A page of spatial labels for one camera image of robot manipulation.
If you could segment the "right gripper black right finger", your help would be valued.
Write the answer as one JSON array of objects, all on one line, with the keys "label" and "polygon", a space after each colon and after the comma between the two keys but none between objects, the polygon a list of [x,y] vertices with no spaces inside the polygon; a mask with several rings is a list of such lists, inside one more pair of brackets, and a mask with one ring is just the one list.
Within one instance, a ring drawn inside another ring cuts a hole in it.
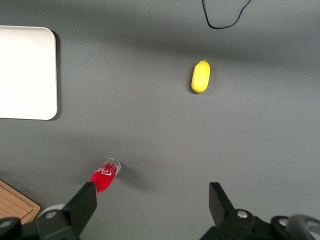
[{"label": "right gripper black right finger", "polygon": [[247,210],[236,209],[218,182],[209,184],[209,210],[214,222],[202,240],[257,240],[255,217]]}]

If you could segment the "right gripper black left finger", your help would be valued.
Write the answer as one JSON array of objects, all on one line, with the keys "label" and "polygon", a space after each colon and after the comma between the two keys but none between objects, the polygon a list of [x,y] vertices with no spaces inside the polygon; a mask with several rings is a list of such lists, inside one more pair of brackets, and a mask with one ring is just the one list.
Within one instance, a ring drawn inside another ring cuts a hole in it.
[{"label": "right gripper black left finger", "polygon": [[36,219],[41,240],[79,240],[97,208],[97,192],[93,182],[86,182],[63,206],[52,206]]}]

